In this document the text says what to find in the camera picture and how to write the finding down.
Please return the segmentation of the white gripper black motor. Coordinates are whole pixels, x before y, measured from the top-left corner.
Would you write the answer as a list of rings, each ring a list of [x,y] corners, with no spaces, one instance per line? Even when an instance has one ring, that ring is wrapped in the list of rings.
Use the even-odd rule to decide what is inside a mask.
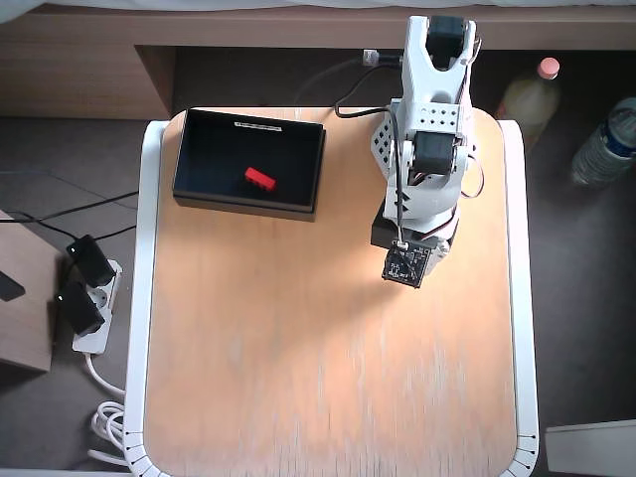
[[[431,249],[425,272],[431,272],[450,252],[460,189],[460,175],[429,175],[416,186],[402,187],[402,235]],[[389,175],[385,199],[372,224],[374,246],[389,248],[397,239],[397,197],[396,176]]]

